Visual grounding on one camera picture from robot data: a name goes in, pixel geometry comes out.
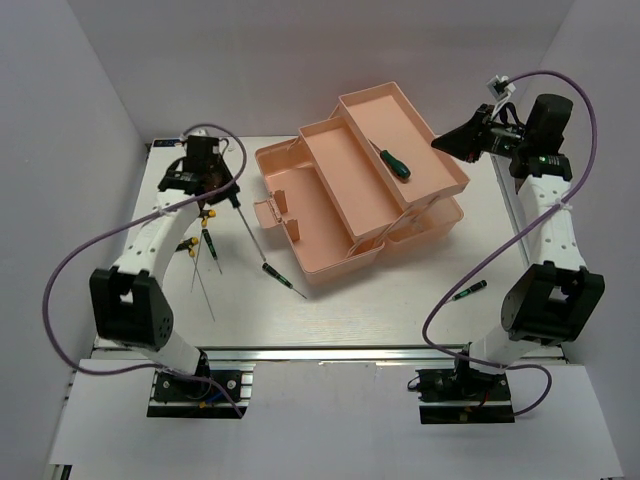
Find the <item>large green-handled screwdriver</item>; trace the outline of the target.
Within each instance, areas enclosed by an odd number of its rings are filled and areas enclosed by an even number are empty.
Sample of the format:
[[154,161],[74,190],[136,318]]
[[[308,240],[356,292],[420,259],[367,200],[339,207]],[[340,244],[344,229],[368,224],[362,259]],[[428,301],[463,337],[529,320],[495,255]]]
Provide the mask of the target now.
[[369,143],[375,150],[378,157],[381,161],[386,165],[389,171],[401,182],[408,182],[411,177],[411,171],[409,167],[393,156],[388,150],[381,149],[377,146],[372,140],[369,140]]

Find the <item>yellow-black T-handle hex key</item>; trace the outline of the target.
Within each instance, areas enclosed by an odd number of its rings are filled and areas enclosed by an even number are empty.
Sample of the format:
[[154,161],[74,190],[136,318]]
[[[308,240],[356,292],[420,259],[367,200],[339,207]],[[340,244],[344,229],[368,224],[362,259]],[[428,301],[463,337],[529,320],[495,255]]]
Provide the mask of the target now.
[[193,263],[193,267],[194,267],[192,282],[195,282],[195,280],[198,280],[198,282],[200,284],[200,287],[202,289],[202,292],[204,294],[205,302],[206,302],[207,308],[209,310],[211,319],[215,320],[215,315],[213,313],[211,302],[210,302],[207,290],[206,290],[206,288],[204,286],[204,282],[203,282],[202,277],[201,277],[200,272],[199,272],[199,267],[198,267],[199,253],[200,253],[200,251],[199,251],[199,243],[200,243],[200,241],[199,241],[198,238],[190,237],[190,238],[187,238],[187,239],[184,239],[184,240],[180,241],[179,244],[177,245],[175,251],[176,252],[187,252],[189,257],[191,258],[192,263]]
[[210,219],[213,219],[216,217],[216,211],[214,209],[208,209],[205,210],[202,214],[201,214],[201,220],[200,220],[200,234],[198,237],[198,243],[197,243],[197,251],[194,255],[194,269],[193,269],[193,274],[192,274],[192,283],[191,286],[194,286],[195,283],[195,279],[198,277],[199,273],[198,273],[198,261],[199,261],[199,256],[202,250],[202,245],[203,245],[203,241],[204,241],[204,230],[208,227],[208,222]]

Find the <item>pink plastic toolbox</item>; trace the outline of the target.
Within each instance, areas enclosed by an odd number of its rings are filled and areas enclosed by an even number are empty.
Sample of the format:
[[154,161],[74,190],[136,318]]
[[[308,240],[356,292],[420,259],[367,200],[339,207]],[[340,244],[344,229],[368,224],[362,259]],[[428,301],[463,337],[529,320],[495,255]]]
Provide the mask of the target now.
[[[344,94],[328,119],[260,148],[268,196],[254,205],[264,229],[281,228],[311,284],[321,284],[433,242],[462,220],[463,169],[431,147],[435,134],[394,82]],[[398,180],[369,143],[411,171]]]

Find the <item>small black-green precision screwdriver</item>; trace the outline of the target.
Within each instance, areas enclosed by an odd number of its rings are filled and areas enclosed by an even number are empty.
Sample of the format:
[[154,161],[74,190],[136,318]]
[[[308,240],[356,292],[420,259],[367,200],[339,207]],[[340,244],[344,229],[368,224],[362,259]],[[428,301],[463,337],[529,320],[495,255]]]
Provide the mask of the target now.
[[484,288],[487,287],[487,281],[486,280],[481,280],[478,281],[476,283],[474,283],[473,285],[467,287],[464,290],[461,290],[460,292],[457,292],[456,294],[454,294],[451,298],[450,301],[458,301],[462,298],[465,298],[477,291],[483,290]]

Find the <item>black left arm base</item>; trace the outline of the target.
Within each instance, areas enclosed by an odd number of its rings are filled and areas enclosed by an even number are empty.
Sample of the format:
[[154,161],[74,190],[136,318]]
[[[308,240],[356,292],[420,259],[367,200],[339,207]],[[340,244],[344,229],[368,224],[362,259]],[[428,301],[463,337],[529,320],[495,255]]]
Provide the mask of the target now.
[[167,372],[157,373],[147,407],[148,418],[239,420],[229,396],[244,414],[251,397],[253,372],[246,369],[212,369],[211,378],[220,386],[190,382]]

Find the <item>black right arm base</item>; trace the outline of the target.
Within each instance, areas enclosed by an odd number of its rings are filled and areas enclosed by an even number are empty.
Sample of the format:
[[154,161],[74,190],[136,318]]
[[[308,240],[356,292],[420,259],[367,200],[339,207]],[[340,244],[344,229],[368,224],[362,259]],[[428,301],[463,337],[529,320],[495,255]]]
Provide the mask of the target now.
[[515,422],[505,374],[469,378],[453,369],[420,369],[407,382],[418,395],[422,425],[508,424]]

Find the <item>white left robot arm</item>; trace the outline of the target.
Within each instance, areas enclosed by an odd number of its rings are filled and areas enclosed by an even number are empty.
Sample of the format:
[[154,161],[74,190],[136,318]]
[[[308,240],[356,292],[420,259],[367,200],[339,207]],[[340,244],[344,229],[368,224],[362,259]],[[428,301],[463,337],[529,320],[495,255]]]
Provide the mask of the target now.
[[188,228],[198,218],[213,217],[206,206],[224,195],[208,200],[197,197],[225,186],[232,176],[218,138],[201,129],[182,143],[185,156],[170,165],[158,185],[153,211],[159,216],[142,224],[112,267],[92,273],[89,287],[98,335],[177,372],[180,391],[199,399],[211,387],[205,354],[174,331],[174,315],[162,283]]

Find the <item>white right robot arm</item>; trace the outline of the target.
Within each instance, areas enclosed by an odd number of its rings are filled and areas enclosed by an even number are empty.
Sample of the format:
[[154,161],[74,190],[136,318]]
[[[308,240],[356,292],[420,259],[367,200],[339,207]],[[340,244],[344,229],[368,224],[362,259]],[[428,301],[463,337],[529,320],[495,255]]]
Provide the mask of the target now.
[[482,153],[507,159],[526,222],[550,215],[524,236],[529,266],[506,294],[499,326],[472,342],[466,364],[451,374],[452,388],[463,398],[477,397],[488,385],[487,375],[499,374],[536,348],[575,341],[604,293],[604,278],[588,269],[563,201],[573,174],[560,148],[572,108],[565,97],[542,94],[521,123],[508,122],[504,110],[483,104],[468,122],[432,143],[468,163]]

